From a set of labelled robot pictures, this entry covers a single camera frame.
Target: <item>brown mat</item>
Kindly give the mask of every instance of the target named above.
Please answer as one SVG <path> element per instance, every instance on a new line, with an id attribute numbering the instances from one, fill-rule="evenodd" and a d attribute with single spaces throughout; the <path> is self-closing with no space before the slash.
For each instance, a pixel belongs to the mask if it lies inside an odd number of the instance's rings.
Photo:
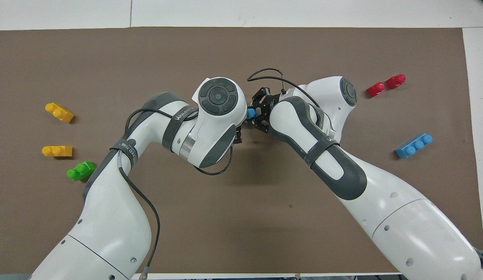
<path id="1" fill-rule="evenodd" d="M 459 28 L 0 31 L 0 273 L 33 271 L 67 234 L 84 185 L 65 172 L 99 163 L 149 96 L 174 91 L 192 103 L 214 76 L 238 82 L 247 99 L 261 86 L 277 93 L 277 81 L 246 82 L 271 66 L 298 84 L 346 76 L 359 101 L 342 147 L 411 183 L 483 248 Z M 401 73 L 404 85 L 367 97 L 369 86 Z M 58 121 L 44 111 L 49 102 L 76 118 Z M 393 150 L 418 133 L 434 142 L 398 159 Z M 74 157 L 44 157 L 45 145 L 71 145 Z M 255 129 L 243 130 L 218 177 L 156 144 L 130 177 L 160 213 L 154 273 L 396 272 L 297 154 Z"/>

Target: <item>orange block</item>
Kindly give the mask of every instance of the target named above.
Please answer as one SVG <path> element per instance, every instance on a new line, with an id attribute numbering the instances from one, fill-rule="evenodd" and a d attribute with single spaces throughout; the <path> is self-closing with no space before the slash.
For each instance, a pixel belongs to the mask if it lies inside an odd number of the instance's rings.
<path id="1" fill-rule="evenodd" d="M 47 103 L 44 109 L 62 122 L 70 123 L 74 114 L 56 103 Z"/>
<path id="2" fill-rule="evenodd" d="M 46 146 L 42 149 L 44 156 L 72 156 L 70 146 Z"/>

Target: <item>gray strap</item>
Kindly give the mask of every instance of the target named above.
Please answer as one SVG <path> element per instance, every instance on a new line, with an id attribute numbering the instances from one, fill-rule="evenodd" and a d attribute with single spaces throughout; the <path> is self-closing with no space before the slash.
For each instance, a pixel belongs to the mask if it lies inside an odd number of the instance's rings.
<path id="1" fill-rule="evenodd" d="M 314 146 L 309 150 L 309 152 L 304 156 L 304 161 L 310 167 L 316 159 L 319 158 L 331 145 L 339 145 L 339 143 L 329 136 L 324 136 L 319 139 Z"/>
<path id="2" fill-rule="evenodd" d="M 138 162 L 138 150 L 134 147 L 136 145 L 136 140 L 129 139 L 125 140 L 124 138 L 120 138 L 113 144 L 110 149 L 117 149 L 122 151 L 131 161 L 131 168 Z"/>
<path id="3" fill-rule="evenodd" d="M 170 119 L 169 125 L 165 129 L 162 138 L 162 146 L 169 151 L 172 151 L 172 141 L 176 136 L 181 124 L 183 124 L 184 120 L 194 112 L 198 112 L 198 109 L 191 105 L 186 105 L 181 110 L 179 110 L 173 117 Z"/>

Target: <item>white tile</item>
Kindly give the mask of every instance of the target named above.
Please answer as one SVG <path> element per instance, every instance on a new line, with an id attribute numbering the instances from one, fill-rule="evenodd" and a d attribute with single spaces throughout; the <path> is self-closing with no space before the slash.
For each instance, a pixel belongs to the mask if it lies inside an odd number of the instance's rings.
<path id="1" fill-rule="evenodd" d="M 133 0 L 132 26 L 483 26 L 481 0 Z"/>
<path id="2" fill-rule="evenodd" d="M 129 27 L 131 0 L 0 0 L 0 30 Z"/>
<path id="3" fill-rule="evenodd" d="M 468 69 L 471 126 L 483 223 L 483 28 L 463 28 Z"/>

